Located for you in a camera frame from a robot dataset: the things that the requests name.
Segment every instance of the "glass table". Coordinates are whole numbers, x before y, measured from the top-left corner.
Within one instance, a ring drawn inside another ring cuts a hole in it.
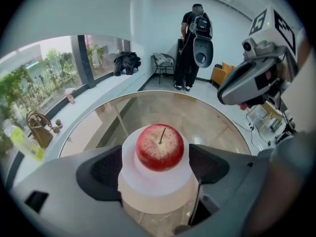
[[[123,145],[135,130],[157,123],[174,127],[189,143],[250,154],[247,143],[235,125],[209,104],[181,93],[141,91],[114,99],[88,114],[69,135],[60,157],[105,146]],[[124,209],[153,235],[167,235],[172,227],[186,224],[198,191],[198,182],[192,176],[181,190],[165,197],[164,201],[153,203],[136,195],[121,175],[118,182]],[[164,220],[166,218],[170,218],[173,223]]]

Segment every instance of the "wooden chair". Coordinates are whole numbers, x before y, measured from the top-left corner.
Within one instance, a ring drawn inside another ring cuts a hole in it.
[[[174,61],[174,58],[168,54],[165,54],[165,53],[162,53],[162,55],[166,58],[171,58],[172,61],[173,61],[173,65],[164,65],[163,63],[158,65],[157,64],[157,59],[155,58],[154,55],[152,55],[152,59],[154,60],[154,63],[155,63],[155,66],[156,66],[156,70],[155,70],[155,73],[153,75],[153,78],[155,77],[155,74],[157,72],[157,69],[159,69],[159,84],[160,84],[160,79],[161,79],[161,71],[162,70],[165,70],[165,75],[166,75],[166,78],[167,78],[167,70],[172,70],[173,71],[173,76],[174,76],[174,66],[175,66],[175,61]]]

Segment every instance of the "tree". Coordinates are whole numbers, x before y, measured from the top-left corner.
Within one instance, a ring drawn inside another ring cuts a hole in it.
[[[46,63],[49,63],[50,64],[50,67],[54,67],[54,66],[58,66],[58,56],[59,56],[59,53],[55,48],[53,49],[50,49],[47,54],[46,54],[46,58],[44,59],[44,61]]]
[[[18,103],[28,108],[25,101],[25,94],[22,89],[21,81],[25,79],[28,83],[32,82],[25,66],[21,66],[10,74],[5,75],[0,79],[0,120],[12,119],[16,125],[19,125],[12,111],[12,104]],[[9,138],[4,135],[2,127],[0,127],[0,156],[3,157],[5,152],[12,146]]]
[[[93,53],[97,54],[97,59],[99,62],[99,66],[97,66],[94,62],[93,62]],[[89,64],[90,67],[92,68],[92,70],[97,73],[98,70],[102,70],[103,68],[103,57],[104,57],[104,49],[98,45],[94,45],[94,46],[89,46],[87,47],[87,55],[88,55],[88,60],[89,60]]]
[[[71,81],[72,83],[74,80],[74,75],[76,74],[76,69],[73,63],[73,56],[71,53],[59,53],[59,63],[62,69],[62,78],[64,81]]]

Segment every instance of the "white wall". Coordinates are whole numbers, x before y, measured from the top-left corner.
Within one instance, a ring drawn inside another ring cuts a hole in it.
[[[197,75],[210,79],[215,64],[225,62],[236,66],[243,61],[241,43],[248,37],[251,21],[216,0],[155,0],[155,28],[152,30],[155,52],[175,57],[183,16],[192,10],[194,3],[203,5],[213,23],[213,62],[208,68],[200,69]]]
[[[140,71],[145,71],[150,77],[153,74],[150,56],[154,52],[153,40],[154,0],[131,0],[130,28],[131,51],[141,58]]]
[[[0,57],[60,36],[107,35],[130,40],[130,0],[25,0],[8,25]]]

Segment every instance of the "sneaker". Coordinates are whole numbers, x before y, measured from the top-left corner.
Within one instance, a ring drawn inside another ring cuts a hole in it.
[[[174,84],[173,87],[175,87],[177,90],[181,90],[182,89],[182,86],[178,86],[176,84]]]

